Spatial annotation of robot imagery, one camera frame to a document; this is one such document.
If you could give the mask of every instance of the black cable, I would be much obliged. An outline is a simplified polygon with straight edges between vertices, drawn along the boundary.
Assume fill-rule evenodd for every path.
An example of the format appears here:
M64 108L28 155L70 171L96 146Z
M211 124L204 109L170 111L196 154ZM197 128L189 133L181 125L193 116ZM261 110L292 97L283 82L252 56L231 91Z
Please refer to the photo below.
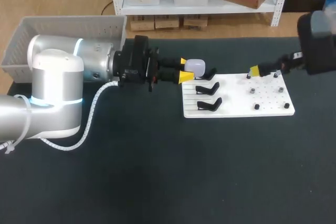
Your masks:
M104 7L104 9L101 11L101 14L100 14L100 15L103 15L105 9L106 9L110 4L112 4L112 3L113 3L113 1L109 2L109 3Z
M105 9L106 9L110 4L112 4L112 3L113 3L113 0L112 0L111 2L109 2L109 3L104 7L104 9L101 11L101 14L100 14L100 15L103 15Z

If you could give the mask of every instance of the pegboard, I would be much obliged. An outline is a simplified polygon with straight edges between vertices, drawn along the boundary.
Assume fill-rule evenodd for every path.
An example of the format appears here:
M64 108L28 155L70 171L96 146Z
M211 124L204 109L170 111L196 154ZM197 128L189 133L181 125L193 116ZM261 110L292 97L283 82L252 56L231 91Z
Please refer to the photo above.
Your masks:
M246 73L217 74L211 81L192 80L182 84L183 112L186 118L243 118L254 116L284 116L295 113L285 81L274 73L266 77L246 78ZM219 89L211 95L196 94L195 86L212 88L219 82ZM215 112L199 110L197 101L215 103L221 97L222 104Z

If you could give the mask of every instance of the metal shelf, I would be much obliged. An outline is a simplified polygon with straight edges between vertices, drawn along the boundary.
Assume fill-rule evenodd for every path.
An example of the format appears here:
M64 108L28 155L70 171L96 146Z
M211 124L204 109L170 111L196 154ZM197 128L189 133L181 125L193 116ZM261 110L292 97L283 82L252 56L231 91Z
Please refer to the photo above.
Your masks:
M122 15L164 15L164 14L217 14L217 13L271 13L277 0L266 0L258 9L237 5L225 0L209 0L207 6L175 6L174 0L160 0L159 5L130 6L123 1Z
M207 6L175 6L173 0L160 0L157 6L130 6L127 0L113 0L116 15L168 15L168 14L224 14L224 13L274 13L272 26L278 26L285 0L265 0L252 9L224 0L209 0Z

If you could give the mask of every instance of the dark gray mat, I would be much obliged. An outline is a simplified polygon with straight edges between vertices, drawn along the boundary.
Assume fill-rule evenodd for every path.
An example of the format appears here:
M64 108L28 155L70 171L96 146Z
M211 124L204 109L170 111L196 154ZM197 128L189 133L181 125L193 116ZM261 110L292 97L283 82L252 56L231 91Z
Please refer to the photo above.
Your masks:
M219 73L299 50L295 38L151 45ZM285 80L296 113L274 118L185 119L180 87L111 88L81 148L24 141L1 153L0 223L336 223L336 73ZM83 126L98 88L85 85Z

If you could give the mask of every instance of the gray basket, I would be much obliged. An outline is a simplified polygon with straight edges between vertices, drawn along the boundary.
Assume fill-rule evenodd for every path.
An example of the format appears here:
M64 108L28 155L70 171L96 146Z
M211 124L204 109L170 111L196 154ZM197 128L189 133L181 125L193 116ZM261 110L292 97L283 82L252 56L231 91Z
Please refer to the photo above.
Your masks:
M15 30L1 68L17 83L31 83L27 63L30 40L38 34L75 38L110 38L115 48L121 49L126 38L125 16L50 16L25 17Z

